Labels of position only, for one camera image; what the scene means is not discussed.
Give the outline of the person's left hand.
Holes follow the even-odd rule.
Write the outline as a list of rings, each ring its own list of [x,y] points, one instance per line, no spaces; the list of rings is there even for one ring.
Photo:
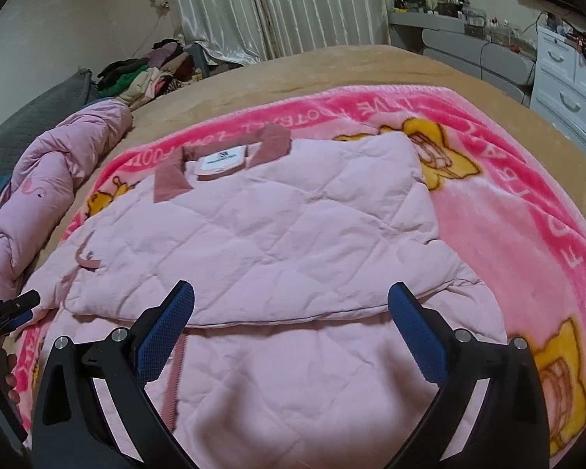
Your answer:
[[[9,354],[7,356],[7,369],[8,373],[5,376],[5,383],[8,387],[8,397],[12,403],[18,405],[21,401],[19,393],[15,390],[16,386],[16,379],[15,376],[12,374],[16,366],[16,362],[18,362],[18,357],[15,354]]]

